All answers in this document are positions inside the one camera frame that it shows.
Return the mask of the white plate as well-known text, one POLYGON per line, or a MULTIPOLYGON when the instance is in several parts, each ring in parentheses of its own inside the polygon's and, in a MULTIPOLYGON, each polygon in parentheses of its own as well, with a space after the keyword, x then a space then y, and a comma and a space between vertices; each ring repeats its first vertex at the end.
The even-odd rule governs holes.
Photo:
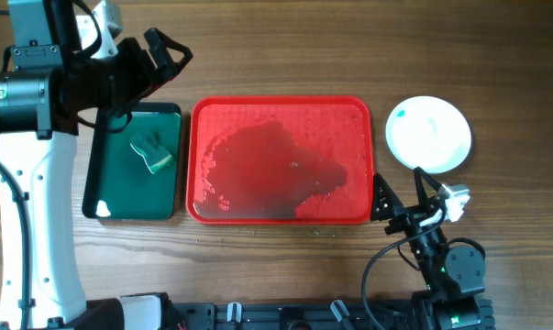
POLYGON ((399 103, 385 126, 387 146, 405 167, 430 174, 456 169, 470 155, 472 131, 456 106, 420 95, 399 103))

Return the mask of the green sponge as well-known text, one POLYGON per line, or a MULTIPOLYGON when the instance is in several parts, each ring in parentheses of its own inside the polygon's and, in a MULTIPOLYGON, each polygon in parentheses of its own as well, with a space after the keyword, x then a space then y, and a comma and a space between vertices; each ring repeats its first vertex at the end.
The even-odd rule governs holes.
POLYGON ((130 147, 143 158, 150 173, 155 174, 169 166, 173 155, 163 147, 154 133, 138 132, 129 138, 130 147))

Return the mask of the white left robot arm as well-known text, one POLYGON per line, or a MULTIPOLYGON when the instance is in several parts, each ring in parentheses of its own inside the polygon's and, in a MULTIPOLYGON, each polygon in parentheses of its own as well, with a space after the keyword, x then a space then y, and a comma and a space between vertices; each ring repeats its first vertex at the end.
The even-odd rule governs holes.
POLYGON ((0 71, 0 329, 183 329, 164 293, 89 301, 72 229, 72 167, 80 113, 131 118, 142 99, 173 80, 192 52, 156 28, 147 47, 123 39, 98 58, 105 32, 84 46, 81 0, 12 0, 15 42, 0 71))

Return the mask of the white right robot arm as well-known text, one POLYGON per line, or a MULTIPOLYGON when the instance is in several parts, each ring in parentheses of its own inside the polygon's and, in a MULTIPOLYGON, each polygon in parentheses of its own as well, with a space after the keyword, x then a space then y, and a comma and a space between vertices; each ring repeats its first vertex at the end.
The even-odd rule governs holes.
POLYGON ((402 233, 404 238, 377 252, 363 272, 360 294, 366 315, 375 329, 383 328, 368 301, 368 277, 387 252, 407 244, 415 257, 410 266, 426 284, 410 300, 418 328, 493 329, 492 302, 480 296, 485 292, 484 247, 466 237, 449 240, 441 229, 445 222, 463 216, 470 189, 464 184, 441 183, 420 167, 414 169, 414 181, 418 204, 405 206, 379 173, 373 177, 371 220, 386 221, 388 236, 402 233))

